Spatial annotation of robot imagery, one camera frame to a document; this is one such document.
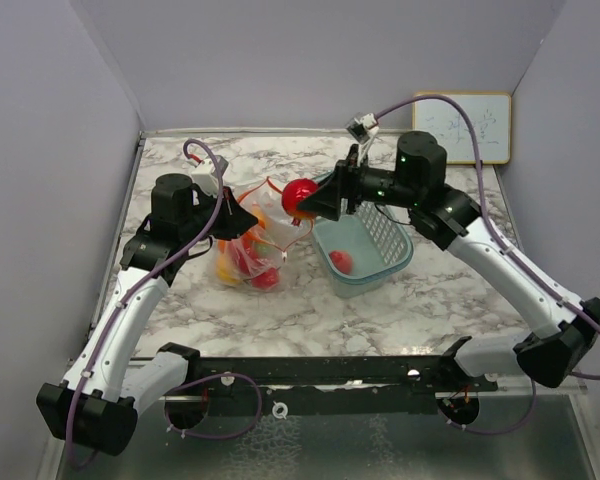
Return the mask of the red toy pepper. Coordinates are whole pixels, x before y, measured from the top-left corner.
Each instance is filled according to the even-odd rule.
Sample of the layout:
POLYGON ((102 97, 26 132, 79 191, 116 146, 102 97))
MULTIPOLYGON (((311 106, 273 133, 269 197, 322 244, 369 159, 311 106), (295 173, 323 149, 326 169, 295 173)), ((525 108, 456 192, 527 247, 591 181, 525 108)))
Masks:
POLYGON ((246 277, 256 277, 273 267, 270 259, 259 256, 251 246, 244 246, 241 243, 231 243, 228 252, 238 271, 246 277))

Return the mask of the orange toy tangerine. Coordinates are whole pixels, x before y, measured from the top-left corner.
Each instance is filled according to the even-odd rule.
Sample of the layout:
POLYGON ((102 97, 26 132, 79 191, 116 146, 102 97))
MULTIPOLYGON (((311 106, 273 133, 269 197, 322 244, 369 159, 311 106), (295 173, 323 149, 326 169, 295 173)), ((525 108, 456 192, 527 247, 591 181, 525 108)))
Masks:
POLYGON ((291 213, 291 216, 293 218, 292 224, 295 226, 300 225, 303 221, 314 221, 316 218, 315 214, 304 211, 294 211, 291 213))

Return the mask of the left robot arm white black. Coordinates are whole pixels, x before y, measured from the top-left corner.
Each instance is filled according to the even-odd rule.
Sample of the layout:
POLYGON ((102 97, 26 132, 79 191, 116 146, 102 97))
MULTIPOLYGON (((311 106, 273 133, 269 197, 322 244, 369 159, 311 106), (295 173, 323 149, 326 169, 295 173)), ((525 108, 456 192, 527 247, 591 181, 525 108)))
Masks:
POLYGON ((127 371, 154 309, 201 240, 236 239, 257 224, 219 173, 165 174, 151 210, 123 247, 114 291, 86 346, 58 384, 41 386, 36 405, 57 439, 116 456, 140 416, 174 389, 200 385, 197 352, 168 346, 134 374, 127 371))

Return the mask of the clear zip bag orange zipper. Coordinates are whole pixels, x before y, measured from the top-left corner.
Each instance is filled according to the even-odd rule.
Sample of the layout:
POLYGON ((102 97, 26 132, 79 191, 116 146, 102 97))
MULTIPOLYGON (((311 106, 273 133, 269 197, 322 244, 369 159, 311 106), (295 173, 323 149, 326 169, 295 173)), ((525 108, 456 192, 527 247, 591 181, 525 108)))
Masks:
POLYGON ((279 285, 269 291, 256 289, 251 285, 251 280, 254 277, 249 278, 244 276, 238 271, 236 266, 235 269, 241 278, 241 283, 234 286, 226 285, 220 282, 215 275, 220 283, 230 287, 251 288, 262 292, 270 292, 282 288, 282 279, 286 273, 285 264, 289 251, 294 244, 307 239, 311 235, 315 223, 314 220, 303 221, 298 226, 292 224, 292 216, 284 211, 281 204, 282 190, 286 185, 278 186, 271 178, 266 178, 257 184, 239 187, 237 189, 237 201, 239 204, 250 213, 262 212, 266 217, 267 227, 261 228, 257 224, 238 239, 228 241, 219 240, 215 247, 215 260, 220 254, 224 254, 230 258, 228 248, 231 243, 241 243, 244 246, 253 247, 259 256, 270 259, 273 263, 272 268, 279 271, 279 285))

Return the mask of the yellow toy bell pepper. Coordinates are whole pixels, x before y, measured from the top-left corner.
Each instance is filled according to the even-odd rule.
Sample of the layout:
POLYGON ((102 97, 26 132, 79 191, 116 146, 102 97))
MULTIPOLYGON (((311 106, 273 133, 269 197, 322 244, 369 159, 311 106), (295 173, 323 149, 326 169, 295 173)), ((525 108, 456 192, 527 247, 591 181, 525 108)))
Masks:
POLYGON ((267 227, 266 217, 265 217, 265 215, 262 212, 253 212, 252 215, 257 218, 258 225, 261 228, 266 228, 267 227))

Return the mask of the red toy apple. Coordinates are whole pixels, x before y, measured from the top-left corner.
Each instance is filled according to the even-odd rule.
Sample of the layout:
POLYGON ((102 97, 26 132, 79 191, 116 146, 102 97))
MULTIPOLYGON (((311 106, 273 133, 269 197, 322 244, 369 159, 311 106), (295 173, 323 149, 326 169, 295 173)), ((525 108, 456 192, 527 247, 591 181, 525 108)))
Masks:
POLYGON ((251 285, 259 290, 269 291, 280 283, 279 271, 270 268, 251 280, 251 285))
POLYGON ((311 179, 298 178, 290 181, 282 190, 281 204, 284 211, 296 216, 299 214, 299 203, 312 195, 318 189, 318 184, 311 179))

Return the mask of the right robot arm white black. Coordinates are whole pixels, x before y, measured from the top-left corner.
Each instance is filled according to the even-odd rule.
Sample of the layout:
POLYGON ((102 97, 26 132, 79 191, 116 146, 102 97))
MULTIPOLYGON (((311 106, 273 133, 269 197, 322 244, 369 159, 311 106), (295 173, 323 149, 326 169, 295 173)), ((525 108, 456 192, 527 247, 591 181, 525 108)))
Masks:
POLYGON ((452 359, 439 367, 447 389, 461 391, 486 374, 560 386, 597 338, 600 299, 582 299, 529 261, 476 201, 446 184, 446 166, 446 150, 422 131, 399 137, 392 170, 369 166, 352 146, 298 207, 332 221, 363 202, 404 208, 421 236, 479 273, 518 312, 527 333, 469 338, 447 350, 452 359))

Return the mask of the pink toy peach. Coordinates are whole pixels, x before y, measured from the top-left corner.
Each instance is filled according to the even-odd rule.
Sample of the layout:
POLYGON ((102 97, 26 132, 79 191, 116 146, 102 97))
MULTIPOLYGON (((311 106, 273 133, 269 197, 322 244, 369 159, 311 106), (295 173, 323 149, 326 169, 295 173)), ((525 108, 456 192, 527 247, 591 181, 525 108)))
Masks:
POLYGON ((354 260, 352 256, 343 250, 334 250, 329 253, 329 258, 333 266, 345 275, 350 275, 354 269, 354 260))

